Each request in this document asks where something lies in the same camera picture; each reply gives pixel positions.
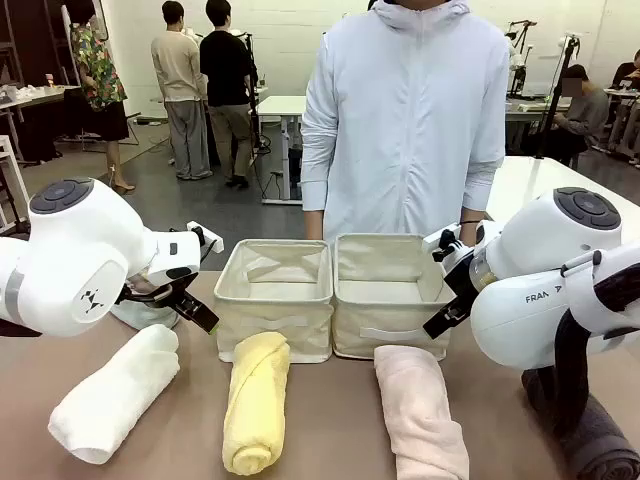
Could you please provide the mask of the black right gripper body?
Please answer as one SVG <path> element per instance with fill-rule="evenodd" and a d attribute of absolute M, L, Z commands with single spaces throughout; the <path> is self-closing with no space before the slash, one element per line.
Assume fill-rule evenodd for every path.
<path fill-rule="evenodd" d="M 479 291 L 472 282 L 471 265 L 476 255 L 473 249 L 445 249 L 442 267 L 444 281 L 455 293 L 456 299 L 473 303 Z"/>

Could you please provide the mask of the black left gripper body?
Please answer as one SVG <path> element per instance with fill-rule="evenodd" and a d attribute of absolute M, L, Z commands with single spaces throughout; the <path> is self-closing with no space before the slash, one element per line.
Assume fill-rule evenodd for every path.
<path fill-rule="evenodd" d="M 187 275 L 157 287 L 149 293 L 135 292 L 128 285 L 124 285 L 118 296 L 118 303 L 131 301 L 153 308 L 196 308 L 199 301 L 187 291 L 195 279 L 196 275 Z"/>

